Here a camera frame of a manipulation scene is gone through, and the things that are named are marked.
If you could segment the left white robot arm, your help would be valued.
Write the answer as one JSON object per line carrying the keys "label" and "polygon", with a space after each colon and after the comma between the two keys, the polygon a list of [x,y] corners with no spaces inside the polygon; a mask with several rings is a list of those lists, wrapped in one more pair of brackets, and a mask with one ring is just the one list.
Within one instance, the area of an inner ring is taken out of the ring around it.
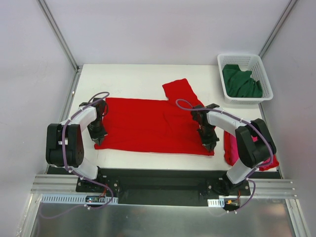
{"label": "left white robot arm", "polygon": [[87,130],[92,142],[101,145],[108,135],[103,125],[107,113],[106,99],[93,98],[81,103],[67,120],[47,127],[46,162],[88,179],[87,186],[94,192],[101,191],[105,181],[98,176],[99,167],[85,157],[82,133]]}

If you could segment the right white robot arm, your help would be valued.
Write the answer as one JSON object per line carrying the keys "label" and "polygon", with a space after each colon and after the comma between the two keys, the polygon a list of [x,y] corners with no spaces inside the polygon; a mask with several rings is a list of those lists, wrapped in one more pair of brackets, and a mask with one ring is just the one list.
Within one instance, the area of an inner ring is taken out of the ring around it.
{"label": "right white robot arm", "polygon": [[262,119],[245,120],[224,111],[216,104],[194,106],[191,115],[199,124],[198,133],[202,145],[209,152],[214,150],[219,141],[216,127],[228,132],[237,141],[238,160],[212,185],[213,192],[223,196],[235,194],[263,162],[273,160],[276,147]]}

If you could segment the white plastic basket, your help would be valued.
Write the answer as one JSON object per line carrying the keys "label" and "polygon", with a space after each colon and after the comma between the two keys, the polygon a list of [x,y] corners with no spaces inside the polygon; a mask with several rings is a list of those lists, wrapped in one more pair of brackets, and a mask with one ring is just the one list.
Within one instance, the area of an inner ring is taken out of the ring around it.
{"label": "white plastic basket", "polygon": [[226,53],[217,60],[226,103],[253,105],[272,100],[272,88],[258,55]]}

